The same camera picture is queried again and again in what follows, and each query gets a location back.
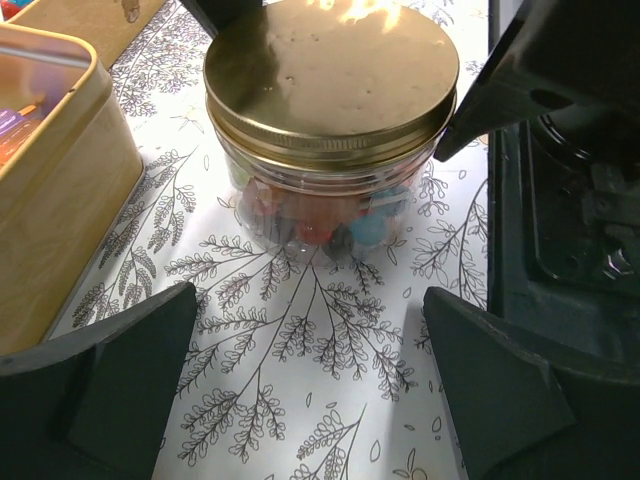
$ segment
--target purple object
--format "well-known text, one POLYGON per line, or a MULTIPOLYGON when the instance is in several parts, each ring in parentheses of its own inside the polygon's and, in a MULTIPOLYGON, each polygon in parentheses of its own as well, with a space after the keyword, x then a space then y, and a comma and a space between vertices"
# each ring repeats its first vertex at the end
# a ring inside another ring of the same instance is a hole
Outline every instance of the purple object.
POLYGON ((0 137, 24 121, 24 117, 15 110, 0 110, 0 137))

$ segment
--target metal lid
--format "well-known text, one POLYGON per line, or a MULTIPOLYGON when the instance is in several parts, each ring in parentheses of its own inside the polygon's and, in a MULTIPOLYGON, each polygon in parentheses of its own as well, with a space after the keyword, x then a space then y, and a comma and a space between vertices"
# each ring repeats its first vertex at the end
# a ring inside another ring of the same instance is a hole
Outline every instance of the metal lid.
POLYGON ((459 60, 438 25, 387 0, 282 0, 223 30, 204 70, 221 133, 274 163, 338 170, 438 135, 459 60))

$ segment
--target table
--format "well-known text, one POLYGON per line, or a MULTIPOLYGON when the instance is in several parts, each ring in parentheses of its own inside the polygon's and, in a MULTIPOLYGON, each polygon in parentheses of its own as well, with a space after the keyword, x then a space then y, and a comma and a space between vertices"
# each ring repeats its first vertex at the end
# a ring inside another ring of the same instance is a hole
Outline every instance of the table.
MULTIPOLYGON (((400 3, 452 37, 461 98, 487 55, 487 1, 400 3)), ((370 263, 301 269, 238 226, 204 110, 209 42, 168 0, 113 66, 147 170, 54 336, 196 284, 155 480, 466 478, 421 307, 432 285, 486 305, 486 138, 429 163, 403 234, 370 263)))

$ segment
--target gold tin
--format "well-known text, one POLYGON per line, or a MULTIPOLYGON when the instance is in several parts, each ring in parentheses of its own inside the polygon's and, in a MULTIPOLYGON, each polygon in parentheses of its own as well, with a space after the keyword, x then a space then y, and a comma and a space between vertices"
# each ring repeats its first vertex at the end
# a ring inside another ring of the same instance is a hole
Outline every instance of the gold tin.
POLYGON ((0 24, 0 106, 55 107, 0 169, 0 355, 46 337, 142 174, 83 40, 0 24))
POLYGON ((282 0, 222 31, 204 65, 219 134, 308 172, 390 164, 434 141, 456 106, 447 34, 384 0, 282 0))

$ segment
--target clear jar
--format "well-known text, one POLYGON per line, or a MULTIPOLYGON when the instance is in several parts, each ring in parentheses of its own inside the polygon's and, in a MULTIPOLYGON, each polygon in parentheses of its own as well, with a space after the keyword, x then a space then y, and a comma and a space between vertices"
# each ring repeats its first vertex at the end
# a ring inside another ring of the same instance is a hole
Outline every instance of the clear jar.
POLYGON ((457 53, 435 23, 392 4, 377 15, 353 5, 257 9, 205 60, 242 226, 269 251, 316 266, 365 260, 396 238, 456 104, 457 53), (393 80, 392 67, 420 58, 427 64, 393 80))

